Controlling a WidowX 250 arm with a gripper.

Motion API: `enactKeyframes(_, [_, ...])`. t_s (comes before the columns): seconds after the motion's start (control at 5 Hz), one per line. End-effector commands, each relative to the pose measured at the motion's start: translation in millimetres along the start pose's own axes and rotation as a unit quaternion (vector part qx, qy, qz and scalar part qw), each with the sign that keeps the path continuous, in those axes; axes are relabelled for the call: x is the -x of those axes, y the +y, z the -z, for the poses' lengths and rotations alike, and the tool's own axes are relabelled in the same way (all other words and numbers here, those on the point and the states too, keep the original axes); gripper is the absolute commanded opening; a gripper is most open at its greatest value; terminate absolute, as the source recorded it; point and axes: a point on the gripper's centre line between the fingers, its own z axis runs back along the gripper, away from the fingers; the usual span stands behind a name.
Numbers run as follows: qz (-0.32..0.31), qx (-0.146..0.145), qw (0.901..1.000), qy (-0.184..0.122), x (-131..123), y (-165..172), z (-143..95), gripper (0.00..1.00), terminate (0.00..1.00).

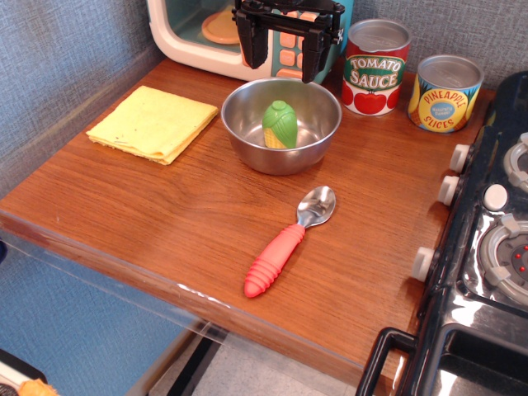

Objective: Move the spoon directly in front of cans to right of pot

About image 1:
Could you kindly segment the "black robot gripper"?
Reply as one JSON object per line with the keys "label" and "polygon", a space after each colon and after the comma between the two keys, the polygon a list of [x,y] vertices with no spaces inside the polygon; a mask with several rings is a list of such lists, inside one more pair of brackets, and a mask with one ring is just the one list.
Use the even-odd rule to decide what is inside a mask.
{"label": "black robot gripper", "polygon": [[[331,45],[342,42],[341,17],[345,10],[334,1],[235,1],[233,20],[245,63],[252,69],[264,64],[268,30],[303,35],[302,81],[311,83],[324,69]],[[292,12],[312,12],[317,16],[305,26],[303,21],[288,19]]]}

